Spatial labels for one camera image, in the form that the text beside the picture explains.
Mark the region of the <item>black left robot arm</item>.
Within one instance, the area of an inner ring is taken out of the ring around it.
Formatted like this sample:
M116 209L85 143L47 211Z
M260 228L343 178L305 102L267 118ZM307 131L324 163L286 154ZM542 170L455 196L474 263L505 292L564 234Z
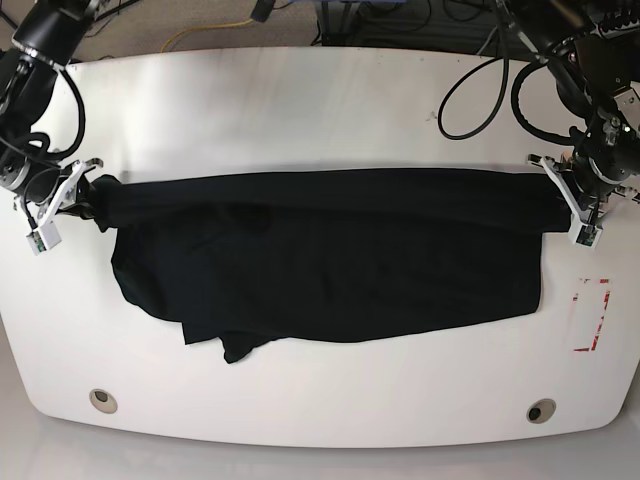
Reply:
M605 10L590 1L502 1L510 27L535 59L516 76L511 108L528 133L566 146L559 159L530 155L560 191L571 212L572 243L593 248L610 214L611 195L638 201L625 180L639 173L639 93L627 57L606 34ZM520 91L533 73L547 69L562 104L585 122L562 136L532 125L520 107Z

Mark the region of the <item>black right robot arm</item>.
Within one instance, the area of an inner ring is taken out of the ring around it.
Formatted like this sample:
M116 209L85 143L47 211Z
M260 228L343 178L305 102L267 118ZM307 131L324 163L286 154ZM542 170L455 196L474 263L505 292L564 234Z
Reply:
M103 162L73 157L85 136L86 108L67 67L103 8L101 1L37 1L1 56L1 186L14 195L35 254L60 243L56 215L94 215L86 175ZM50 136L33 126L46 112L57 80L69 87L78 118L71 145L54 151Z

